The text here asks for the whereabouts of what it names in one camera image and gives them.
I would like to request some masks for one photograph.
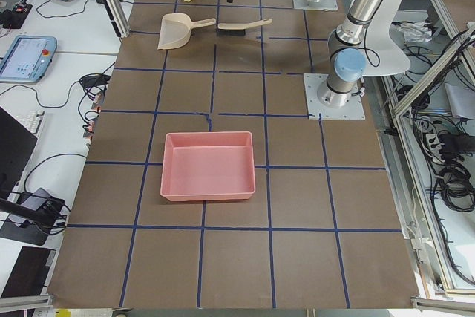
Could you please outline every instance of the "grid line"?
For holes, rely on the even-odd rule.
[[[340,263],[340,270],[341,270],[341,281],[343,283],[343,290],[344,290],[344,297],[347,303],[347,308],[351,308],[350,302],[350,295],[348,293],[348,286],[347,286],[347,278],[344,273],[344,263],[343,263],[343,255],[341,254],[341,244],[340,244],[340,236],[338,234],[338,222],[336,220],[336,210],[335,210],[335,202],[333,201],[333,190],[332,190],[332,181],[330,179],[330,170],[328,169],[328,156],[327,156],[327,147],[325,145],[325,133],[324,133],[324,126],[323,120],[320,118],[318,120],[318,125],[320,127],[321,132],[321,145],[324,152],[324,162],[325,162],[325,173],[327,175],[327,184],[328,184],[328,195],[330,197],[330,206],[332,210],[332,218],[333,218],[333,226],[335,228],[335,239],[336,239],[336,249],[338,251],[338,260]]]
[[[216,6],[217,7],[217,19],[219,19],[219,14],[220,14],[220,7],[243,7],[243,8],[258,8],[260,11],[261,19],[263,17],[263,9],[279,9],[279,10],[289,10],[292,8],[287,8],[287,7],[264,7],[262,5],[262,0],[259,0],[260,5],[258,7],[252,7],[252,6],[228,6],[228,5],[220,5],[220,0],[217,0],[217,5],[208,5],[208,4],[200,4],[200,6],[204,7],[211,7],[211,6]],[[177,6],[181,5],[181,3],[176,0],[175,3],[148,3],[148,2],[134,2],[134,4],[174,4],[174,11],[177,11]],[[311,41],[327,41],[326,39],[312,39],[309,36],[309,27],[307,23],[307,15],[306,11],[302,10],[304,12],[304,24],[305,24],[305,29],[306,29],[306,35],[307,37],[269,37],[270,39],[276,39],[276,40],[302,40],[307,42],[308,46],[308,53],[309,53],[309,60],[311,64],[311,68],[313,70],[313,63],[312,63],[312,47],[311,47]],[[146,31],[139,31],[139,30],[133,30],[133,33],[141,33],[145,35],[158,35],[159,33],[152,33],[152,32],[146,32]],[[214,44],[214,63],[213,63],[213,70],[212,71],[203,71],[203,70],[173,70],[173,69],[166,69],[166,63],[168,59],[168,51],[166,51],[166,56],[164,59],[163,63],[163,68],[162,69],[150,69],[150,68],[115,68],[115,70],[118,71],[156,71],[156,72],[161,72],[161,81],[160,81],[160,87],[159,91],[157,94],[157,101],[156,101],[156,106],[154,111],[127,111],[127,110],[108,110],[104,109],[104,112],[109,112],[109,113],[133,113],[133,114],[153,114],[154,115],[154,120],[153,120],[153,125],[151,128],[151,137],[149,140],[148,144],[148,151],[146,155],[146,159],[144,163],[141,162],[113,162],[113,161],[87,161],[86,164],[91,164],[91,165],[144,165],[144,172],[142,176],[142,184],[140,187],[140,193],[139,193],[139,200],[137,202],[137,209],[136,209],[136,215],[134,219],[134,224],[129,224],[129,225],[113,225],[113,224],[68,224],[68,227],[71,228],[98,228],[98,229],[132,229],[132,236],[131,236],[131,245],[129,248],[128,252],[128,261],[127,261],[127,266],[126,266],[126,271],[125,271],[125,276],[124,276],[124,281],[123,281],[123,286],[122,286],[122,294],[120,298],[120,303],[119,306],[122,307],[125,299],[125,292],[127,289],[127,282],[128,282],[128,273],[130,270],[130,265],[131,265],[131,259],[132,259],[132,254],[133,254],[133,248],[134,248],[134,241],[135,241],[135,236],[137,230],[140,229],[164,229],[164,230],[192,230],[192,231],[197,231],[200,230],[200,251],[199,251],[199,261],[198,261],[198,281],[197,281],[197,307],[199,308],[201,305],[201,285],[202,285],[202,279],[203,279],[203,251],[204,251],[204,238],[205,238],[205,232],[206,230],[210,231],[239,231],[239,232],[245,232],[245,231],[256,231],[256,232],[268,232],[269,233],[269,260],[270,260],[270,284],[271,284],[271,294],[272,294],[272,307],[276,308],[277,307],[277,301],[276,301],[276,294],[275,294],[275,272],[274,272],[274,255],[273,255],[273,240],[272,240],[272,233],[273,232],[333,232],[335,234],[335,240],[336,240],[336,246],[338,250],[338,259],[339,259],[339,264],[340,264],[340,270],[341,270],[341,279],[342,279],[342,284],[344,287],[344,295],[345,295],[345,301],[347,304],[347,307],[350,308],[350,297],[348,293],[348,287],[347,287],[347,281],[344,273],[344,262],[343,262],[343,257],[342,257],[342,251],[341,251],[341,243],[340,243],[340,237],[339,233],[340,232],[345,232],[345,233],[356,233],[356,232],[373,232],[373,233],[400,233],[400,229],[365,229],[365,228],[360,228],[360,229],[342,229],[338,228],[338,222],[337,222],[337,217],[336,217],[336,211],[335,211],[335,205],[333,201],[333,190],[332,190],[332,184],[330,180],[330,171],[331,170],[368,170],[368,171],[386,171],[385,167],[345,167],[345,166],[335,166],[335,167],[330,167],[328,164],[328,159],[327,159],[327,150],[325,146],[325,139],[324,139],[324,128],[323,128],[323,122],[321,117],[319,118],[318,124],[320,126],[321,130],[321,144],[323,147],[323,153],[324,153],[324,166],[273,166],[269,164],[269,130],[268,130],[268,120],[267,118],[269,117],[283,117],[283,118],[308,118],[308,115],[286,115],[286,114],[268,114],[267,113],[267,101],[266,101],[266,75],[279,75],[282,73],[279,72],[266,72],[266,57],[264,53],[264,41],[263,41],[263,28],[261,27],[261,36],[260,38],[258,37],[257,39],[261,40],[261,63],[262,63],[262,71],[253,71],[253,72],[247,72],[247,71],[217,71],[217,45]],[[163,82],[164,82],[164,76],[166,72],[183,72],[183,73],[212,73],[212,94],[211,94],[211,102],[210,102],[210,110],[209,114],[207,113],[200,113],[200,112],[167,112],[167,111],[158,111],[158,106],[160,103],[160,97],[162,93],[162,87],[163,87]],[[213,113],[214,109],[214,88],[215,88],[215,80],[216,80],[216,73],[248,73],[248,74],[261,74],[262,76],[262,81],[263,81],[263,113],[262,114],[243,114],[243,113],[217,113],[217,115],[222,115],[222,116],[236,116],[236,117],[263,117],[263,124],[264,124],[264,136],[265,136],[265,156],[266,156],[266,165],[256,165],[255,168],[259,169],[266,169],[266,189],[267,189],[267,214],[268,214],[268,227],[233,227],[233,226],[207,226],[206,225],[206,202],[203,202],[203,210],[202,210],[202,215],[201,215],[201,225],[200,226],[160,226],[160,225],[140,225],[138,224],[138,219],[140,216],[140,205],[142,201],[142,196],[143,196],[143,191],[145,187],[145,179],[148,171],[148,166],[161,166],[162,163],[150,163],[150,154],[151,154],[151,145],[153,143],[153,138],[154,138],[154,130],[156,126],[156,122],[158,120],[158,115],[196,115],[196,116],[205,116],[206,119],[208,120],[209,123],[209,131],[212,131],[212,120],[210,117],[210,114]],[[292,74],[292,75],[301,75],[302,73],[287,73],[287,74]],[[332,210],[332,219],[333,219],[333,228],[306,228],[306,227],[273,227],[272,226],[272,199],[271,199],[271,190],[270,190],[270,170],[271,169],[313,169],[313,170],[324,170],[327,175],[327,185],[328,185],[328,190],[329,190],[329,196],[330,196],[330,203],[331,203],[331,210]]]
[[[259,15],[263,18],[262,0],[259,0]],[[267,93],[266,93],[266,57],[264,53],[263,28],[261,32],[261,64],[262,64],[262,89],[263,89],[263,109],[264,109],[264,138],[266,151],[266,187],[267,187],[267,219],[269,222],[269,263],[270,263],[270,287],[272,296],[272,308],[277,308],[275,297],[275,272],[274,272],[274,246],[272,239],[272,206],[270,193],[270,174],[269,174],[269,131],[267,128]]]
[[[174,7],[174,13],[176,13],[176,11],[177,11],[178,0],[175,0],[175,3],[176,4],[175,4],[175,7]],[[163,69],[166,68],[167,59],[168,59],[168,51],[166,51],[165,59],[163,60]],[[160,87],[159,87],[158,94],[157,94],[157,101],[155,103],[155,111],[158,111],[158,107],[159,107],[159,104],[160,104],[160,95],[162,93],[164,76],[165,76],[165,71],[162,71],[162,76],[161,76],[161,79],[160,79]],[[146,178],[147,178],[148,161],[150,160],[151,147],[152,147],[152,143],[154,141],[154,131],[155,131],[155,125],[157,123],[157,116],[158,116],[158,114],[154,113],[154,119],[152,121],[150,139],[148,141],[147,156],[145,158],[145,167],[143,169],[142,182],[141,182],[141,185],[140,185],[139,199],[137,200],[137,208],[136,208],[136,211],[135,211],[135,219],[134,219],[134,227],[132,229],[131,244],[130,244],[129,251],[128,251],[127,265],[126,265],[126,268],[125,268],[124,280],[123,280],[123,283],[122,283],[122,292],[120,294],[120,302],[119,302],[120,307],[123,307],[123,305],[124,305],[125,291],[127,290],[128,274],[129,274],[130,268],[131,268],[131,259],[132,259],[132,254],[134,253],[135,235],[137,233],[137,228],[136,227],[137,227],[138,220],[139,220],[139,215],[140,215],[140,205],[142,204],[143,191],[144,191],[144,188],[145,188],[145,181],[146,181]]]
[[[86,165],[144,165],[162,166],[163,163],[139,163],[127,161],[94,161],[85,162]],[[255,165],[257,169],[292,169],[292,170],[348,170],[348,171],[387,171],[385,167],[353,167],[353,166],[285,166],[285,165]]]
[[[377,228],[306,228],[306,227],[262,227],[262,226],[160,226],[153,224],[81,224],[72,223],[68,228],[76,229],[155,229],[155,230],[213,230],[237,232],[343,232],[343,233],[401,233],[401,229]]]

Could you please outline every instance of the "beige dustpan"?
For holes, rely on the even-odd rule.
[[[158,50],[181,48],[190,40],[192,29],[214,24],[216,24],[216,19],[213,18],[193,22],[186,14],[166,14],[162,17]]]

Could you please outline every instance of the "metal base plate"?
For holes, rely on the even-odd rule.
[[[323,11],[337,11],[338,4],[336,0],[322,0],[318,3],[311,3],[307,0],[293,0],[294,9],[302,10],[323,10]]]
[[[364,109],[361,97],[351,97],[350,101],[342,108],[334,109],[324,105],[317,98],[317,90],[322,82],[327,80],[328,75],[322,73],[304,74],[305,96],[307,97],[307,110],[310,119],[323,120],[364,120]]]

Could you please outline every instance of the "white desk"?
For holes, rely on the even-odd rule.
[[[114,60],[115,56],[58,53],[55,55],[45,77],[38,84],[31,85],[31,87],[39,92],[43,104],[62,104],[73,82],[84,74],[101,73]],[[0,92],[10,86],[10,84],[0,84]],[[81,86],[79,84],[75,85],[71,91],[69,102],[64,108],[45,109],[45,127],[27,169],[32,169],[43,159],[55,154],[67,152],[87,155],[87,141],[82,137],[82,121],[77,113],[77,105],[83,95]],[[35,94],[25,88],[14,88],[8,94],[1,96],[0,106],[12,115],[24,114],[39,108],[35,100]],[[85,99],[81,107],[82,113],[90,107],[91,101]],[[54,197],[64,199],[66,204],[71,207],[84,162],[85,159],[82,157],[72,156],[52,159],[32,174],[28,180],[28,188],[34,191],[42,187]],[[4,220],[6,217],[7,214],[0,212],[0,219]],[[43,247],[58,250],[61,242],[62,235],[49,237]],[[0,238],[2,251],[2,254],[0,254],[0,291],[4,289],[22,246],[30,246],[30,244]]]
[[[7,36],[0,39],[0,56],[7,52],[11,42],[18,34],[54,36],[58,39],[58,51],[60,52],[117,55],[120,41],[115,35],[104,5],[90,0],[82,14],[69,18],[44,19],[36,12],[36,8],[45,1],[47,0],[27,1],[33,5],[33,9],[21,29],[12,30]],[[51,0],[40,11],[45,16],[68,15],[81,11],[85,1]],[[122,8],[128,19],[132,5],[122,3]]]
[[[8,36],[0,39],[0,56],[7,52],[14,37],[18,34],[56,37],[58,51],[53,62],[45,77],[31,87],[39,92],[42,104],[60,105],[64,103],[68,89],[73,82],[88,73],[101,73],[115,61],[120,42],[109,22],[104,6],[97,4],[94,0],[88,2],[83,14],[55,19],[43,19],[35,11],[35,8],[44,1],[46,0],[28,1],[33,4],[32,12],[22,29],[12,30]],[[75,13],[82,9],[84,2],[85,0],[67,2],[52,0],[41,10],[45,15]],[[131,7],[131,4],[123,3],[127,17],[130,15]],[[11,84],[0,83],[0,92],[11,86]],[[45,109],[45,127],[27,169],[33,168],[43,159],[55,154],[87,154],[86,140],[82,137],[83,121],[77,113],[77,105],[83,95],[81,86],[75,85],[71,91],[69,102],[64,108]],[[40,109],[35,100],[35,94],[25,88],[14,88],[1,96],[0,106],[12,115],[25,114],[28,111]],[[85,99],[82,104],[82,113],[90,107],[91,101]],[[28,188],[35,190],[42,187],[54,197],[64,199],[66,204],[71,207],[84,162],[85,159],[72,156],[52,159],[35,171],[28,181]],[[5,219],[6,216],[5,213],[0,212],[0,219]],[[48,238],[44,247],[59,250],[61,242],[62,235],[52,236]],[[22,246],[29,245],[0,238],[0,292],[3,291],[7,283],[20,249]],[[47,281],[52,273],[53,268],[50,270]]]

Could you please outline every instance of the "hand brush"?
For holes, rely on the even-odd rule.
[[[263,26],[271,23],[272,19],[264,19],[259,20],[257,22],[249,22],[247,24],[225,24],[221,22],[217,25],[217,34],[218,36],[244,36],[246,35],[246,29],[250,29],[251,27]]]

